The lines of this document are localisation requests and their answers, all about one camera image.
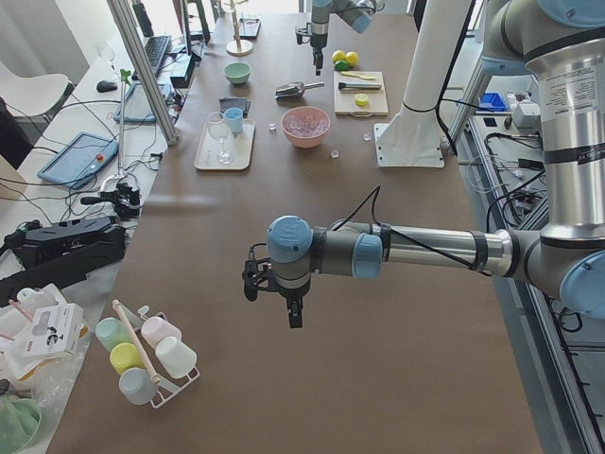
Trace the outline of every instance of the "computer mouse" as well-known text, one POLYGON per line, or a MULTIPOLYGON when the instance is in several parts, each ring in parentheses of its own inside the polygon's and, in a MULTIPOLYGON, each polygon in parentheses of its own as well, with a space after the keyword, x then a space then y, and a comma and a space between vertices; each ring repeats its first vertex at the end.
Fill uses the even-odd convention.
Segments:
POLYGON ((96 90, 99 93, 112 92, 113 90, 117 90, 117 83, 113 80, 101 80, 96 85, 96 90))

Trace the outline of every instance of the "cutting board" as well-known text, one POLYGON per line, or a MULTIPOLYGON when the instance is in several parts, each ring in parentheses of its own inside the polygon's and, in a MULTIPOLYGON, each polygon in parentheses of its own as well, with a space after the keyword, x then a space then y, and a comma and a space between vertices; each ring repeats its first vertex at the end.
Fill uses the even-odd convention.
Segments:
POLYGON ((381 71, 352 71, 364 76, 375 76, 376 79, 363 80, 360 78, 352 78, 343 76, 338 71, 334 72, 334 112, 336 115, 352 115, 352 116, 384 116, 389 114, 387 106, 387 93, 385 92, 385 82, 382 79, 381 71), (382 85, 380 90, 366 91, 350 91, 339 90, 339 82, 348 83, 379 83, 382 85), (369 102, 363 107, 355 104, 355 95, 357 93, 365 93, 368 95, 369 102))

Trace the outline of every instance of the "metal scoop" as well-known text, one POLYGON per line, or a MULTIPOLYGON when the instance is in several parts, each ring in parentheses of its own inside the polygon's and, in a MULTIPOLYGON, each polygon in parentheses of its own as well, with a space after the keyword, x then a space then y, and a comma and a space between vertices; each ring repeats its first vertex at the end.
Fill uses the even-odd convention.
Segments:
POLYGON ((302 82, 290 82, 275 89, 275 99, 283 99, 285 97, 301 97, 304 91, 309 88, 322 87, 323 82, 315 82, 304 84, 302 82))

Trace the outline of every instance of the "brown table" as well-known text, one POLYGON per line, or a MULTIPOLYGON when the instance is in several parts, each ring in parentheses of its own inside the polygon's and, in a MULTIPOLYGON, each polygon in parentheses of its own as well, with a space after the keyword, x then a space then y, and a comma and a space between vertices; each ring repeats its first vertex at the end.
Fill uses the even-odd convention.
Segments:
MULTIPOLYGON (((387 264, 379 278, 315 276, 304 328, 285 301, 249 303, 240 277, 248 247, 269 223, 297 214, 312 225, 344 218, 376 185, 378 217, 394 225, 474 229, 456 160, 444 169, 378 168, 363 134, 375 119, 335 118, 325 142, 298 150, 268 131, 291 106, 332 113, 325 88, 277 104, 276 86, 315 80, 311 49, 296 46, 301 15, 265 16, 250 81, 231 86, 222 67, 231 26, 219 23, 166 154, 113 295, 150 305, 199 354, 202 377, 159 410, 117 388, 93 342, 51 453, 534 453, 540 445, 489 278, 463 270, 387 264), (256 121, 241 172, 193 166, 207 113, 222 96, 247 96, 256 121), (337 149, 340 157, 330 158, 337 149)), ((399 111, 416 31, 411 18, 377 16, 364 35, 338 18, 329 59, 356 50, 360 70, 381 70, 389 119, 399 111)), ((369 220, 369 210, 357 220, 369 220)))

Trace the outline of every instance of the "blue joint cap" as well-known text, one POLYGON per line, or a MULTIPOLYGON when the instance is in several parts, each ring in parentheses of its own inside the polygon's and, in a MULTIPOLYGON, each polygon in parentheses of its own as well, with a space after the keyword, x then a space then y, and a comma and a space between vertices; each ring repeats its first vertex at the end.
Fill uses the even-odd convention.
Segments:
POLYGON ((603 0, 538 0, 542 11, 553 21, 574 28, 605 26, 603 0))
POLYGON ((355 22, 351 24, 351 28, 357 33, 363 33, 364 31, 366 31, 366 28, 370 26, 371 22, 372 18, 368 14, 362 14, 357 19, 355 19, 355 22))
POLYGON ((531 74, 522 60, 503 60, 481 57, 481 69, 490 76, 524 76, 531 74))
POLYGON ((559 292, 570 309, 605 320, 605 251, 591 253, 568 271, 559 292))
POLYGON ((267 230, 267 249, 271 260, 295 262, 303 257, 313 241, 313 231, 298 216, 282 216, 271 222, 267 230))
POLYGON ((353 277, 376 277, 382 264, 382 241, 379 236, 361 234, 353 249, 353 277))

